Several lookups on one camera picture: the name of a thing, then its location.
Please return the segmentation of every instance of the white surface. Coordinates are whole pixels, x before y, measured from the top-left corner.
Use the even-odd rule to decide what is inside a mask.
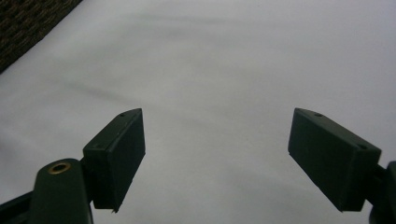
[[[368,223],[287,151],[294,107],[396,160],[396,4],[83,1],[0,76],[0,203],[144,110],[147,155],[95,223]]]

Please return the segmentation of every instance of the wicker surface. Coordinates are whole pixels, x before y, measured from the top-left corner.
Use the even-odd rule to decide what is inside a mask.
[[[0,73],[17,61],[81,0],[0,0]]]

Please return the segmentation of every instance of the white fabric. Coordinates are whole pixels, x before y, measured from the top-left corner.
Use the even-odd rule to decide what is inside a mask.
[[[83,1],[0,76],[0,203],[143,108],[147,155],[95,223],[368,223],[289,156],[294,107],[396,160],[396,5]]]

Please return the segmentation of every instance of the screw hole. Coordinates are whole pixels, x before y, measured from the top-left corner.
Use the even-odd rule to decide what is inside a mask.
[[[367,146],[365,146],[365,145],[358,144],[358,146],[359,146],[359,148],[361,148],[361,149],[367,149]]]
[[[49,173],[52,175],[58,175],[70,169],[70,163],[68,162],[60,162],[49,168]]]

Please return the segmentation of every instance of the metal grommet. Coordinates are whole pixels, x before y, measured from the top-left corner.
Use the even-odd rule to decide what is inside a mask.
[[[49,168],[49,173],[51,175],[58,175],[60,173],[67,171],[68,169],[70,169],[70,167],[71,167],[71,165],[69,162],[61,161],[61,162],[58,162],[58,163],[52,165]]]

